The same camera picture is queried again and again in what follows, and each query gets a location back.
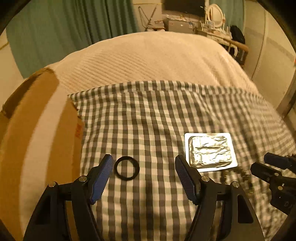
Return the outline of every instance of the gingham fabric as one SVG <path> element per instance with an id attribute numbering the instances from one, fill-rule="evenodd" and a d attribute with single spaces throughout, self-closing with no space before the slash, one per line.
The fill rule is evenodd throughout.
<path id="1" fill-rule="evenodd" d="M 122 83 L 72 94 L 85 122 L 81 174 L 108 153 L 132 156 L 139 175 L 122 181 L 110 175 L 94 214 L 105 240 L 184 240 L 196 207 L 183 191 L 174 159 L 184 153 L 184 134 L 229 132 L 239 166 L 250 174 L 266 152 L 296 152 L 276 111 L 261 96 L 237 88 L 170 81 Z M 132 175 L 125 163 L 121 173 Z M 219 182 L 221 173 L 204 173 Z M 226 183 L 242 177 L 229 171 Z M 266 240 L 285 214 L 273 208 L 267 183 L 252 176 L 250 198 Z"/>

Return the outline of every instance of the black rubber ring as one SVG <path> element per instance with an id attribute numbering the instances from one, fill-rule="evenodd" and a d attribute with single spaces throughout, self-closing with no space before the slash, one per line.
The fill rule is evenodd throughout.
<path id="1" fill-rule="evenodd" d="M 120 175 L 117 171 L 117 166 L 120 162 L 122 161 L 125 161 L 125 160 L 128 160 L 130 161 L 132 164 L 133 164 L 133 167 L 135 168 L 135 171 L 133 173 L 133 175 L 131 177 L 124 177 L 122 175 Z M 139 163 L 132 157 L 130 156 L 122 156 L 120 157 L 116 162 L 115 162 L 115 165 L 114 165 L 114 173 L 115 175 L 120 178 L 121 180 L 124 180 L 124 181 L 129 181 L 129 180 L 133 180 L 136 178 L 136 176 L 139 174 L 140 172 L 140 166 L 139 166 Z"/>

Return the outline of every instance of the black tv screen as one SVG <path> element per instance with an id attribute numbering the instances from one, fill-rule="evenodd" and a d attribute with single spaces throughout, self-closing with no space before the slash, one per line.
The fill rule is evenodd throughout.
<path id="1" fill-rule="evenodd" d="M 164 9 L 205 16 L 205 0 L 164 0 Z"/>

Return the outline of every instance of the green curtain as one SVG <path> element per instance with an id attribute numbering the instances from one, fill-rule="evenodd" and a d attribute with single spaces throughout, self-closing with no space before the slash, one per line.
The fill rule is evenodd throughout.
<path id="1" fill-rule="evenodd" d="M 135 32 L 131 0 L 31 0 L 6 28 L 24 78 L 91 44 Z"/>
<path id="2" fill-rule="evenodd" d="M 225 14 L 225 28 L 236 25 L 242 31 L 244 24 L 243 0 L 210 0 L 210 4 L 217 4 Z"/>

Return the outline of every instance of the silver foil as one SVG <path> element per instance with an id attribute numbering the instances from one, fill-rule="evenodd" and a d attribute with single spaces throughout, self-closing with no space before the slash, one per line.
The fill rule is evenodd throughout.
<path id="1" fill-rule="evenodd" d="M 231 150 L 223 135 L 193 136 L 188 142 L 191 167 L 224 167 L 232 162 Z"/>

